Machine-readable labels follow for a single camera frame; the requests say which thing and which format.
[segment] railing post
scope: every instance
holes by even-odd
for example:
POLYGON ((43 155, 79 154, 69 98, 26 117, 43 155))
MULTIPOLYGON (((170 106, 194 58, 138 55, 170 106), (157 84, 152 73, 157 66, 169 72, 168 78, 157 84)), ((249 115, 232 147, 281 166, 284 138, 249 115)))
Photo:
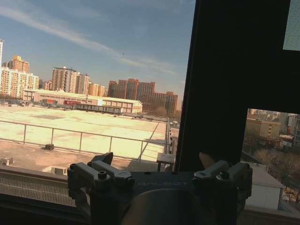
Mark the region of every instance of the railing post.
POLYGON ((141 154, 140 154, 140 157, 139 157, 140 162, 142 160, 142 153, 143 153, 143 141, 141 143, 141 154))
POLYGON ((111 149, 112 149, 112 139, 113 139, 113 137, 111 137, 111 143, 109 144, 109 152, 111 152, 111 149))
POLYGON ((53 144, 53 133, 54 133, 54 128, 52 128, 51 144, 53 144))
POLYGON ((23 144, 25 144, 25 139, 26 139, 26 124, 24 126, 24 139, 23 139, 23 144))
POLYGON ((80 132, 80 143, 79 143, 79 152, 81 152, 81 141, 83 140, 83 133, 80 132))

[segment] red sign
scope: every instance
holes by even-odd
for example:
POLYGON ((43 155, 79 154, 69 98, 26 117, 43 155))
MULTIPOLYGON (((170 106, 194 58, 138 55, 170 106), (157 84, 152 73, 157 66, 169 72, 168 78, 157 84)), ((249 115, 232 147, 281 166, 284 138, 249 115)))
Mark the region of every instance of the red sign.
POLYGON ((64 100, 64 105, 76 105, 76 104, 80 104, 80 103, 81 102, 64 100))

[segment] small white building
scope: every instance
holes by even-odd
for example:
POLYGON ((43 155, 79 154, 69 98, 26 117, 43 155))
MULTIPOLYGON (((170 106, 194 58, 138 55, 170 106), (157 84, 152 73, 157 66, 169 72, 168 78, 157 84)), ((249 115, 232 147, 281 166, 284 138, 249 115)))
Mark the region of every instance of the small white building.
POLYGON ((84 94, 64 92, 63 90, 24 90, 23 100, 26 102, 42 102, 48 100, 55 101, 58 105, 64 105, 66 101, 74 101, 88 105, 119 107, 122 108, 125 113, 141 113, 143 110, 142 103, 137 100, 91 95, 86 96, 84 94))
POLYGON ((263 165, 250 166, 253 169, 252 195, 246 200, 246 205, 278 210, 284 185, 268 174, 263 165))

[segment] white roof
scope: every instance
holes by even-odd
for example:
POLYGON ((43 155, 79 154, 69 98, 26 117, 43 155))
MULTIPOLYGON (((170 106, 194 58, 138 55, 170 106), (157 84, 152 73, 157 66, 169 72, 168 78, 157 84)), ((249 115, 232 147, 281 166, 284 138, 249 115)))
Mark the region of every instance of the white roof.
POLYGON ((276 188, 284 188, 284 185, 281 184, 278 180, 264 171, 262 168, 258 166, 252 166, 253 176, 252 183, 258 184, 262 186, 276 187, 276 188))

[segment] screw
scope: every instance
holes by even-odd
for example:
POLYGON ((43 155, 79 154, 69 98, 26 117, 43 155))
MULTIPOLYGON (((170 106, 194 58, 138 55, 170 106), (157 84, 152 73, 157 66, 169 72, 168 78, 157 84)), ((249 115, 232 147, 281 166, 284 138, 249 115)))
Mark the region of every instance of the screw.
POLYGON ((70 165, 70 169, 73 170, 74 166, 75 166, 75 163, 72 163, 72 164, 70 165))
POLYGON ((221 176, 222 179, 229 179, 229 172, 227 172, 227 171, 222 171, 222 172, 220 173, 220 176, 221 176))
POLYGON ((98 178, 101 179, 101 180, 105 179, 106 176, 107 176, 107 172, 106 171, 100 171, 98 173, 98 178))

